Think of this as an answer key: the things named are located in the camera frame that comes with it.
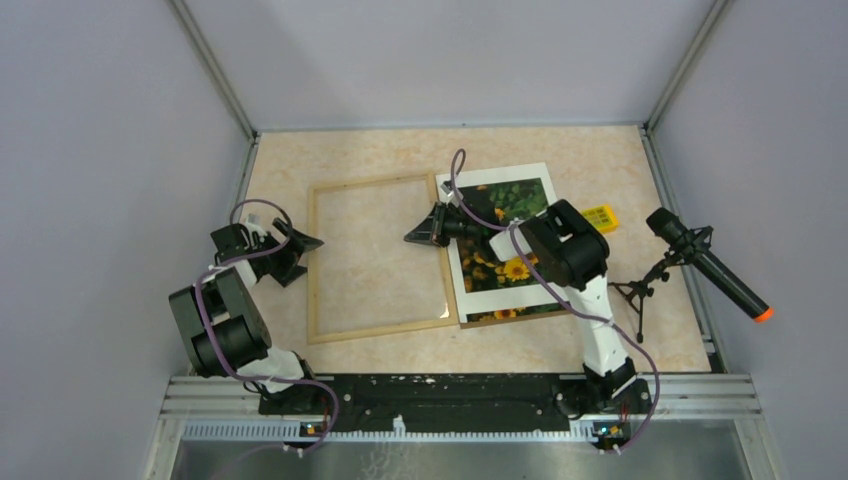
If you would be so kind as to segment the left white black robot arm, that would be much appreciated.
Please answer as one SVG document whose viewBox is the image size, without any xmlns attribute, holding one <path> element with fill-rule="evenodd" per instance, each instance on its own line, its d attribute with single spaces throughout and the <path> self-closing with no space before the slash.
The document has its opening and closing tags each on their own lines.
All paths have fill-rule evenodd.
<svg viewBox="0 0 848 480">
<path fill-rule="evenodd" d="M 319 404 L 320 386 L 297 353 L 273 345 L 267 324 L 251 296 L 265 277 L 285 288 L 307 273 L 302 256 L 324 245 L 276 218 L 280 241 L 253 221 L 211 233 L 213 264 L 201 281 L 168 297 L 194 372 L 203 377 L 246 379 L 265 395 L 282 393 L 297 413 Z"/>
</svg>

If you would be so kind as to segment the white matted sunflower photo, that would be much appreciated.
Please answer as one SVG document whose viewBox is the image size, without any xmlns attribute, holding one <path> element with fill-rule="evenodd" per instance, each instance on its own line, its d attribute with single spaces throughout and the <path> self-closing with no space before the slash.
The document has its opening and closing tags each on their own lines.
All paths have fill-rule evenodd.
<svg viewBox="0 0 848 480">
<path fill-rule="evenodd" d="M 555 200 L 555 190 L 542 163 L 464 170 L 458 187 L 466 204 L 492 224 L 506 226 L 515 218 L 535 215 Z M 522 260 L 500 261 L 471 242 L 447 246 L 459 321 L 468 314 L 539 305 L 559 305 L 532 276 Z"/>
</svg>

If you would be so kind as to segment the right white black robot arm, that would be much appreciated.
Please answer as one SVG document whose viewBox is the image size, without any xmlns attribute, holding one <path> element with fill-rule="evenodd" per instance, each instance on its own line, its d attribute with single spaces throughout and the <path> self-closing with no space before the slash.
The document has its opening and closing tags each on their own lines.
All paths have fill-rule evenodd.
<svg viewBox="0 0 848 480">
<path fill-rule="evenodd" d="M 586 386 L 578 397 L 600 412 L 619 408 L 637 380 L 634 362 L 622 344 L 609 300 L 603 235 L 564 199 L 527 219 L 508 224 L 460 201 L 437 202 L 425 219 L 406 233 L 408 243 L 445 248 L 470 240 L 500 261 L 518 259 L 531 276 L 578 318 Z"/>
</svg>

